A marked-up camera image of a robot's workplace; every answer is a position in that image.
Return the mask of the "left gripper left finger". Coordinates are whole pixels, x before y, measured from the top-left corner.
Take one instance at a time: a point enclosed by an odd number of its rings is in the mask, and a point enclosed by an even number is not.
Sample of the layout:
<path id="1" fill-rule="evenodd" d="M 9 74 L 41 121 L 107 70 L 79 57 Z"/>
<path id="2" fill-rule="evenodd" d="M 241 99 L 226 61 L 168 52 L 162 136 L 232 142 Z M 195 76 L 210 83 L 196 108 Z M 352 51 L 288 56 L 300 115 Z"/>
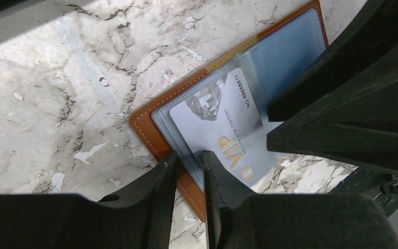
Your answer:
<path id="1" fill-rule="evenodd" d="M 168 248 L 178 157 L 91 201 L 78 194 L 0 195 L 0 248 Z"/>

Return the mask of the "brown leather card holder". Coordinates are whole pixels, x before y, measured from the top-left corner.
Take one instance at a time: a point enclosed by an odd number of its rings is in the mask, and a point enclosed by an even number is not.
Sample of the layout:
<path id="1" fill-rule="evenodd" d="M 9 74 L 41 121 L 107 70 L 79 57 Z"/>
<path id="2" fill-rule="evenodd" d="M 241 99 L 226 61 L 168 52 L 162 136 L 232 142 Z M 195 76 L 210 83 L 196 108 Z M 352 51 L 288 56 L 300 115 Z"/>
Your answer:
<path id="1" fill-rule="evenodd" d="M 213 151 L 224 168 L 252 187 L 277 164 L 267 150 L 268 103 L 299 78 L 328 46 L 319 1 L 307 1 L 195 73 L 158 94 L 129 118 L 157 161 L 175 151 L 177 188 L 205 220 L 202 153 Z"/>

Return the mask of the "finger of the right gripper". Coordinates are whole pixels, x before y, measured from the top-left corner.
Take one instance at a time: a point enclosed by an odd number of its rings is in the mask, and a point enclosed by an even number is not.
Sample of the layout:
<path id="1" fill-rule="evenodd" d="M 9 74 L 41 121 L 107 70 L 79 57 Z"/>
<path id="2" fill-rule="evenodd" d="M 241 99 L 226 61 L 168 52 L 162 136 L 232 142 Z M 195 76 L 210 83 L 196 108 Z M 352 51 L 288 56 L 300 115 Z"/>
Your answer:
<path id="1" fill-rule="evenodd" d="M 398 174 L 398 44 L 269 132 L 266 144 Z"/>
<path id="2" fill-rule="evenodd" d="M 268 120 L 290 119 L 369 68 L 397 44 L 398 1 L 367 1 L 311 68 L 268 104 Z"/>

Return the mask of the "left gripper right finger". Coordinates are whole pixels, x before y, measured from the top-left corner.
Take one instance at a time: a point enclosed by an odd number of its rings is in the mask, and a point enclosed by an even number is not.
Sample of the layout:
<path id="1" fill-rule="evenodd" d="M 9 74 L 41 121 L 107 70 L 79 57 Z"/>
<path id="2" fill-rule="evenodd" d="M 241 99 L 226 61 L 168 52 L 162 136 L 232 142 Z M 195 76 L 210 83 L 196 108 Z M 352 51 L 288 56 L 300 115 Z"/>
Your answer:
<path id="1" fill-rule="evenodd" d="M 208 248 L 398 248 L 382 208 L 350 192 L 259 194 L 203 152 Z"/>

